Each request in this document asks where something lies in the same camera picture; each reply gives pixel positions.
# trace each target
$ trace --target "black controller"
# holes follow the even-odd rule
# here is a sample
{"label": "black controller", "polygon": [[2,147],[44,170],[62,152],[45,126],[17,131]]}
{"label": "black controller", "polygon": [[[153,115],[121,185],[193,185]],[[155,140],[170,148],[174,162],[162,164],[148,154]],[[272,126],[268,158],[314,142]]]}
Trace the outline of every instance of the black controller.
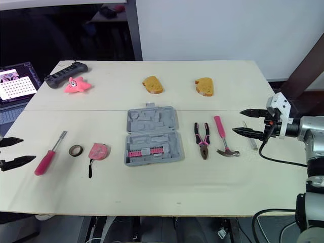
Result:
{"label": "black controller", "polygon": [[52,88],[56,89],[67,78],[76,75],[79,72],[88,71],[88,67],[80,62],[73,62],[71,66],[68,66],[53,75],[47,75],[44,80]]}

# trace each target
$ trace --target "plush toy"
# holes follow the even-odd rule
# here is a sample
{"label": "plush toy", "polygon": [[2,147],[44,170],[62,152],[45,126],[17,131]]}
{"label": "plush toy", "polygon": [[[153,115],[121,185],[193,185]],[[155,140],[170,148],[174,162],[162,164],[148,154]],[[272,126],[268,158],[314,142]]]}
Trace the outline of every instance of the plush toy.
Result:
{"label": "plush toy", "polygon": [[83,77],[69,78],[69,84],[66,86],[65,93],[83,92],[91,88],[91,84],[84,82]]}

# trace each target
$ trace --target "pink screwdriver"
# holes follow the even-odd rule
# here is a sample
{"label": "pink screwdriver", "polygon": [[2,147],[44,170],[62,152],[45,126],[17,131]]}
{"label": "pink screwdriver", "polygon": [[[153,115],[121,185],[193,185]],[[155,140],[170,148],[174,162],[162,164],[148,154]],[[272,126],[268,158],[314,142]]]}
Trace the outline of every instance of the pink screwdriver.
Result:
{"label": "pink screwdriver", "polygon": [[56,144],[54,145],[52,150],[47,151],[47,154],[44,156],[44,158],[42,159],[42,161],[39,163],[39,165],[37,166],[36,170],[35,170],[35,175],[37,176],[41,176],[43,174],[45,174],[46,169],[48,168],[48,166],[51,164],[51,161],[55,155],[55,149],[56,147],[59,145],[59,143],[62,141],[62,139],[64,138],[65,134],[67,133],[67,131],[63,131],[59,140],[57,140]]}

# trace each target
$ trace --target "hammer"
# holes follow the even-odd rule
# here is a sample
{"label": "hammer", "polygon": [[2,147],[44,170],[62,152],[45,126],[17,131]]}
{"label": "hammer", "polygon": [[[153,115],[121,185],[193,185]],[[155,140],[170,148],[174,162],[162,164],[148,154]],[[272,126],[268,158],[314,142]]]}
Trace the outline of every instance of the hammer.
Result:
{"label": "hammer", "polygon": [[218,115],[214,116],[214,120],[215,120],[215,123],[216,123],[216,126],[217,126],[219,136],[222,138],[223,143],[225,145],[225,152],[222,151],[222,150],[219,150],[219,149],[217,149],[217,152],[219,154],[221,154],[222,156],[226,156],[226,157],[233,157],[233,156],[239,157],[239,152],[238,151],[233,152],[227,146],[226,139],[225,139],[225,131],[224,131],[220,116],[218,116]]}

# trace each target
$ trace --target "gray tool case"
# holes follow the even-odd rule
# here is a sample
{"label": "gray tool case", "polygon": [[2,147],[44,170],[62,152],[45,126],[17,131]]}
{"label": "gray tool case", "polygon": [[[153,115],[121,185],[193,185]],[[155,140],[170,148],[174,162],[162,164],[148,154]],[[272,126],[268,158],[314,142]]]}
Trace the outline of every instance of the gray tool case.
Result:
{"label": "gray tool case", "polygon": [[125,165],[142,166],[182,160],[184,154],[177,127],[176,111],[171,106],[155,107],[154,103],[147,103],[144,109],[129,110]]}

